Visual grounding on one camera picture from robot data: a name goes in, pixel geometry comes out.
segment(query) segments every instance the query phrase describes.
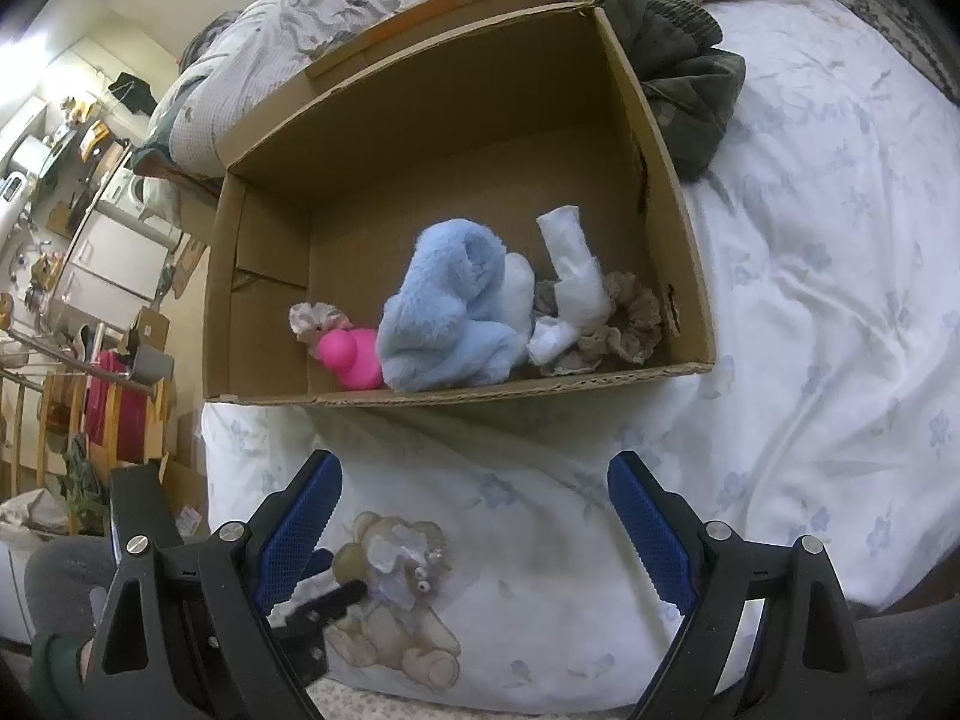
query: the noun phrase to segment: light blue fluffy fabric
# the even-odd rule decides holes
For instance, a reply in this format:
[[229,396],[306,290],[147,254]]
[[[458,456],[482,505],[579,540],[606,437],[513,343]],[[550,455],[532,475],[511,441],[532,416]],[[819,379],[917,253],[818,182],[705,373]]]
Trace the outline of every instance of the light blue fluffy fabric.
[[421,233],[377,330],[388,386],[418,392],[506,380],[518,341],[499,321],[505,256],[490,229],[465,218]]

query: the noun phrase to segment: silver bolt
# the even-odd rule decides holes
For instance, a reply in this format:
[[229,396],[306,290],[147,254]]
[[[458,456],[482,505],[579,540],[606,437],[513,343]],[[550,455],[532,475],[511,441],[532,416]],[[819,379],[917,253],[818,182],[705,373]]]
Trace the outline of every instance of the silver bolt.
[[127,551],[131,555],[140,555],[150,546],[150,539],[147,536],[134,536],[127,542]]
[[713,522],[707,522],[707,535],[714,541],[726,541],[732,534],[733,531],[726,522],[716,519]]
[[243,538],[244,527],[242,522],[227,522],[220,528],[220,541],[238,541]]
[[804,536],[800,539],[800,546],[810,552],[811,555],[819,555],[820,552],[824,551],[824,543],[817,536]]

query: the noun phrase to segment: printed teddy bear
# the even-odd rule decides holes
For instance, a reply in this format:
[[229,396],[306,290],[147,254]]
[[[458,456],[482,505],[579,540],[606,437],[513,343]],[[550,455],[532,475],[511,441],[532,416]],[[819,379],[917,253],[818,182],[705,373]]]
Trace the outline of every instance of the printed teddy bear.
[[452,688],[460,676],[460,642],[430,607],[443,576],[446,539],[433,522],[363,512],[353,541],[333,559],[333,576],[366,581],[370,598],[326,629],[347,664],[380,664],[428,688]]

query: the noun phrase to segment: light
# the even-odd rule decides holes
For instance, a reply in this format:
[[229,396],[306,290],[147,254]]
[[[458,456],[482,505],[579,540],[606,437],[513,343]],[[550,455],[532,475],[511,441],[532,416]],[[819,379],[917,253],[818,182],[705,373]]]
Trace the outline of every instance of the light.
[[30,94],[49,62],[43,34],[0,46],[0,104]]

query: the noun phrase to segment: pink toy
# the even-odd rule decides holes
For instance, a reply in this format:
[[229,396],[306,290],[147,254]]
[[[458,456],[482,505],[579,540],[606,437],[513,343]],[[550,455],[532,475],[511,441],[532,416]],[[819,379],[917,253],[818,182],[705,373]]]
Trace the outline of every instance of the pink toy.
[[383,384],[383,371],[375,343],[376,330],[331,330],[317,341],[317,359],[337,374],[345,389],[377,389]]

